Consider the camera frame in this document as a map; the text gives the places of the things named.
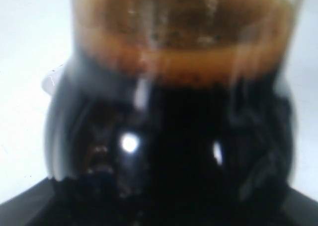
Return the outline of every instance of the coffee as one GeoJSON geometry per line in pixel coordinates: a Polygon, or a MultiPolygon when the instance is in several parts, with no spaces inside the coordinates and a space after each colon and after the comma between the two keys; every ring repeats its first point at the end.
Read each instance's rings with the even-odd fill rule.
{"type": "Polygon", "coordinates": [[[46,132],[83,225],[238,225],[279,207],[291,106],[274,92],[285,0],[74,0],[75,53],[46,132]]]}

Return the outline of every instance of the white surface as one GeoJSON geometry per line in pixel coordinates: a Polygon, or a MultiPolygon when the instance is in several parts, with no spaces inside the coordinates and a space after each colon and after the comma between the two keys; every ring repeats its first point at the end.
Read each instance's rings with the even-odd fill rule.
{"type": "MultiPolygon", "coordinates": [[[[0,0],[0,203],[46,177],[41,81],[71,53],[69,0],[0,0]]],[[[318,200],[318,4],[306,0],[287,62],[298,114],[292,185],[318,200]]]]}

